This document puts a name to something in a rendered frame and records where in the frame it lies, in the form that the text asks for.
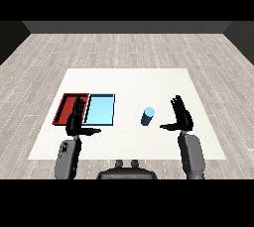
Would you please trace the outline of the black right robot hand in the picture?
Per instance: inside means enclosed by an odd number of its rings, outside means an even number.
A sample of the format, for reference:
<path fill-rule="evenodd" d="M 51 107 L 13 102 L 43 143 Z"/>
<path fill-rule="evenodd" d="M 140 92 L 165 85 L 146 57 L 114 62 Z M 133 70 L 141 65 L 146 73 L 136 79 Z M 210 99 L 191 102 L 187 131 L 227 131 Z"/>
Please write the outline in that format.
<path fill-rule="evenodd" d="M 161 128 L 168 131 L 191 131 L 193 128 L 193 120 L 190 112 L 186 109 L 182 98 L 177 95 L 171 100 L 171 104 L 176 116 L 176 122 L 174 124 L 161 125 Z"/>

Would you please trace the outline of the red shallow open box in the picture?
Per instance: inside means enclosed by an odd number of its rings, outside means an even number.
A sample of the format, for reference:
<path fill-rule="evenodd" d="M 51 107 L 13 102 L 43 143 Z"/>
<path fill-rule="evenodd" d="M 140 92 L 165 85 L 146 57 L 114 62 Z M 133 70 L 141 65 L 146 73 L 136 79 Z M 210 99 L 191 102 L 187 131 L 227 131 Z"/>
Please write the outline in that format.
<path fill-rule="evenodd" d="M 68 116 L 72 113 L 73 104 L 75 99 L 79 97 L 87 103 L 89 94 L 88 93 L 65 93 L 62 97 L 58 110 L 56 112 L 55 118 L 53 120 L 53 125 L 55 126 L 65 126 Z"/>

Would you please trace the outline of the small blue can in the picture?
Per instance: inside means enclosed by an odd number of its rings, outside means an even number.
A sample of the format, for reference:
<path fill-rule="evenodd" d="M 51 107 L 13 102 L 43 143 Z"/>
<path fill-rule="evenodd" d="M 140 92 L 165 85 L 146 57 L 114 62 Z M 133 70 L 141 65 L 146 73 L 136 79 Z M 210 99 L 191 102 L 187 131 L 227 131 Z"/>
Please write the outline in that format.
<path fill-rule="evenodd" d="M 152 107 L 146 107 L 141 118 L 141 124 L 143 126 L 148 126 L 151 120 L 153 119 L 154 115 L 155 110 Z"/>

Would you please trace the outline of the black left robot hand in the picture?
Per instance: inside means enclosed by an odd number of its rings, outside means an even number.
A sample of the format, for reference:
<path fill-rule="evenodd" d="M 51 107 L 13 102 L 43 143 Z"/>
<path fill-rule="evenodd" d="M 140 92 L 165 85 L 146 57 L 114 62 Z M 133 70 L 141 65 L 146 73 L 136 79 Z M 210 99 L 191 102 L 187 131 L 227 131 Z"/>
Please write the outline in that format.
<path fill-rule="evenodd" d="M 77 97 L 73 103 L 72 112 L 69 114 L 65 126 L 65 131 L 69 136 L 92 136 L 95 133 L 100 133 L 100 129 L 96 128 L 82 128 L 82 115 L 85 102 Z"/>

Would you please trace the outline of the light blue shallow open box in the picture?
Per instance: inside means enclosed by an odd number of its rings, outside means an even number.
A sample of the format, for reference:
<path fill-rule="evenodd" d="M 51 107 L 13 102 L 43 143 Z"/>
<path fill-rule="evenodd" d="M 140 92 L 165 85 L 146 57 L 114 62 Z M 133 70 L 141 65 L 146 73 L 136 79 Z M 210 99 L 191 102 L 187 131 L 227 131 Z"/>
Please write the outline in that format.
<path fill-rule="evenodd" d="M 85 107 L 83 126 L 112 126 L 115 95 L 113 93 L 92 93 Z"/>

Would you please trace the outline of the dark grey robot body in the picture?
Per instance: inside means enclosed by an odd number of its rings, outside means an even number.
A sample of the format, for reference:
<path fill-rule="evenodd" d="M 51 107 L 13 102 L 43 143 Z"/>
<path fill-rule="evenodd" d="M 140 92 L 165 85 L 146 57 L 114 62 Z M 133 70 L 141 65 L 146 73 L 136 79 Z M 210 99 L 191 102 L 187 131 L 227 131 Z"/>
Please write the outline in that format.
<path fill-rule="evenodd" d="M 117 160 L 113 169 L 101 171 L 97 179 L 157 179 L 153 171 L 141 169 L 137 160 L 131 161 L 130 168 L 123 167 L 123 161 Z"/>

